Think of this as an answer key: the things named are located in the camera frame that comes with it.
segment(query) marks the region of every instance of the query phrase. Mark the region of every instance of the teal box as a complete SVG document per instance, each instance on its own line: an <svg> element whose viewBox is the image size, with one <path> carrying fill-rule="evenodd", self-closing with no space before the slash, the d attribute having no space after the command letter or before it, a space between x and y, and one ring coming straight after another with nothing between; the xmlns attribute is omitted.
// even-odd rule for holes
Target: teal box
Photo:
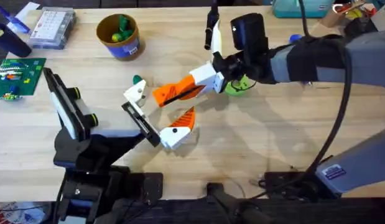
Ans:
<svg viewBox="0 0 385 224"><path fill-rule="evenodd" d="M335 0L303 0L305 15L308 18L325 17ZM274 0L272 10L278 18L302 17L299 0Z"/></svg>

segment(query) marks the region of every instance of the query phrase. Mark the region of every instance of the blue object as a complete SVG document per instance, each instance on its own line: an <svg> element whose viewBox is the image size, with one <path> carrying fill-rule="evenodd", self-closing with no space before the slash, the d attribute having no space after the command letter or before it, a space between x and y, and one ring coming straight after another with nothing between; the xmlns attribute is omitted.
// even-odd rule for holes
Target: blue object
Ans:
<svg viewBox="0 0 385 224"><path fill-rule="evenodd" d="M108 50L111 52L111 54L117 58L125 58L128 57L135 52L137 52L141 45L140 45L140 40L139 37L137 37L134 41L120 47L110 47L107 46Z"/></svg>
<svg viewBox="0 0 385 224"><path fill-rule="evenodd" d="M20 32L25 34L29 33L30 29L23 22L21 22L18 18L11 16L3 7L0 6L0 13L10 21Z"/></svg>
<svg viewBox="0 0 385 224"><path fill-rule="evenodd" d="M32 52L32 49L4 24L0 24L0 47L18 57L27 57Z"/></svg>
<svg viewBox="0 0 385 224"><path fill-rule="evenodd" d="M335 0L303 0L306 17L325 17ZM274 0L272 3L274 15L278 18L300 18L299 0Z"/></svg>
<svg viewBox="0 0 385 224"><path fill-rule="evenodd" d="M16 86L16 85L11 85L11 86L10 86L10 93L16 95L17 92L18 92L18 89L19 89L18 86Z"/></svg>
<svg viewBox="0 0 385 224"><path fill-rule="evenodd" d="M302 36L300 34L293 34L289 38L289 43L291 44L291 43L295 42L296 40L299 40L300 38L302 38Z"/></svg>

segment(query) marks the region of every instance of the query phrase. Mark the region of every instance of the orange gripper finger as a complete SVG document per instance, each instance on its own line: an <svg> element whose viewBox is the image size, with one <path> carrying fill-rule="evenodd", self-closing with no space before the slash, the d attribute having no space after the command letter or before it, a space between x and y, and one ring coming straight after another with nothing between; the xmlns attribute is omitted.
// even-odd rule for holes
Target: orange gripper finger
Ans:
<svg viewBox="0 0 385 224"><path fill-rule="evenodd" d="M195 107L189 109L183 116L173 122L169 127L189 127L191 130L195 125Z"/></svg>
<svg viewBox="0 0 385 224"><path fill-rule="evenodd" d="M167 84L159 89L155 90L152 92L156 99L156 103L160 106L163 107L165 106L165 102L167 100L170 100L182 93L185 93L188 90L191 90L192 88L195 88L195 80L193 79L192 75L188 75L185 77L183 80L181 80L177 84ZM180 100L187 100L191 99L192 97L196 96L204 86L199 86L196 90L192 91L188 95L180 98Z"/></svg>

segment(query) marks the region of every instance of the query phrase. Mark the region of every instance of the clear plastic box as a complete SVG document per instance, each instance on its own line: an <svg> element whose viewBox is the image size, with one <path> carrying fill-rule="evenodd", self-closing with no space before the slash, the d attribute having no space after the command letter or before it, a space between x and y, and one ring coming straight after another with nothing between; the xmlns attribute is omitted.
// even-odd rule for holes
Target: clear plastic box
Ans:
<svg viewBox="0 0 385 224"><path fill-rule="evenodd" d="M65 7L43 7L42 11L28 44L37 49L63 49L76 22L75 11Z"/></svg>

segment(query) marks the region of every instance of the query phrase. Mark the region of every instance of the green toy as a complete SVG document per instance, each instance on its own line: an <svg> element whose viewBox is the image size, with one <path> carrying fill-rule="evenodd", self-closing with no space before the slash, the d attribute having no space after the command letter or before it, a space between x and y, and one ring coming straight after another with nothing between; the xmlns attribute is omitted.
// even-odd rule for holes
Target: green toy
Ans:
<svg viewBox="0 0 385 224"><path fill-rule="evenodd" d="M112 41L113 42L120 42L127 40L132 36L132 33L134 30L130 28L129 20L126 16L120 15L119 16L119 32L112 35Z"/></svg>
<svg viewBox="0 0 385 224"><path fill-rule="evenodd" d="M249 87L250 87L250 84L249 84L249 79L247 78L246 75L243 76L243 78L240 80L240 81L232 81L233 82L233 86L237 89L240 89L240 90L235 90L232 86L231 86L231 82L227 83L227 86L225 87L225 92L231 96L240 96L240 95L243 95L243 93L245 93L245 90L247 90Z"/></svg>
<svg viewBox="0 0 385 224"><path fill-rule="evenodd" d="M112 35L112 41L113 42L120 42L120 41L124 41L124 38L120 33L115 33Z"/></svg>
<svg viewBox="0 0 385 224"><path fill-rule="evenodd" d="M141 80L142 80L142 78L139 75L135 75L132 78L132 84L135 85L135 84L139 83Z"/></svg>

